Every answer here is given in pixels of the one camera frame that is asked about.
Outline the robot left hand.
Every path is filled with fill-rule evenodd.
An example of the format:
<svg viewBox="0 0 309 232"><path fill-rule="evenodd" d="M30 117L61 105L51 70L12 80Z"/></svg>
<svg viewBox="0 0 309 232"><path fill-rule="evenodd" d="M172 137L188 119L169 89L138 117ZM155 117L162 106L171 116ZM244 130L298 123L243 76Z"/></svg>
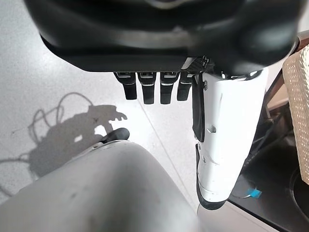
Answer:
<svg viewBox="0 0 309 232"><path fill-rule="evenodd" d="M266 68L294 48L305 0L27 0L42 41L88 72L112 72L128 100L192 93L197 195L223 206L247 158L265 94Z"/></svg>

